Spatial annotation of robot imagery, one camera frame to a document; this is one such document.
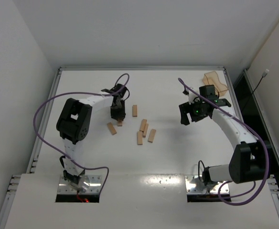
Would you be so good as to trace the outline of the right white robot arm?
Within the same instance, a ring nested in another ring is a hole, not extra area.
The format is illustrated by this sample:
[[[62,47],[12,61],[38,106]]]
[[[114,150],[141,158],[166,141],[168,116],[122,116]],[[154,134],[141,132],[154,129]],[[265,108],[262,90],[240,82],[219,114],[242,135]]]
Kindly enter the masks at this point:
[[[205,185],[220,181],[240,184],[268,177],[266,163],[269,161],[270,146],[234,117],[231,104],[216,94],[213,85],[201,86],[194,95],[191,95],[192,90],[185,88],[183,94],[189,100],[179,105],[181,124],[189,125],[210,117],[224,132],[234,150],[229,164],[204,168],[202,182]]]

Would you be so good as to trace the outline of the plain wood block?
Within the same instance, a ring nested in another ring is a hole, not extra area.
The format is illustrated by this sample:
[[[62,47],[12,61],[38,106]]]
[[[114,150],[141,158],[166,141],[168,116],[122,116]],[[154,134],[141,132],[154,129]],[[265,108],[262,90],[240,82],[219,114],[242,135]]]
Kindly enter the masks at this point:
[[[113,126],[113,124],[111,122],[107,123],[107,127],[112,135],[115,135],[117,133],[115,127]]]

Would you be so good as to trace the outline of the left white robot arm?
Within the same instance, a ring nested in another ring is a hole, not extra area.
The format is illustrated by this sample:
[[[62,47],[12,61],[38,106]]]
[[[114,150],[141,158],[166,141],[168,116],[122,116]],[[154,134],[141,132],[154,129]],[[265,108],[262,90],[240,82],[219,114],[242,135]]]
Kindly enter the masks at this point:
[[[84,166],[80,165],[84,153],[81,141],[88,134],[91,116],[109,108],[112,119],[122,122],[126,117],[124,96],[129,93],[127,87],[117,83],[100,93],[80,100],[69,98],[56,124],[64,143],[64,155],[60,158],[63,175],[74,185],[78,185],[85,174]]]

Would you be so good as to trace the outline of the translucent orange plastic container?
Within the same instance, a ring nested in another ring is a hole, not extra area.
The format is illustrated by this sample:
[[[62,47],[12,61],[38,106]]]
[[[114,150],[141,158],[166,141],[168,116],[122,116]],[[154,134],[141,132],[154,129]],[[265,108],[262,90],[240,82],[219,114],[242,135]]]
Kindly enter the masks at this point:
[[[224,96],[228,91],[227,85],[220,81],[216,71],[205,73],[202,82],[204,85],[214,85],[215,90],[219,93],[220,97]]]

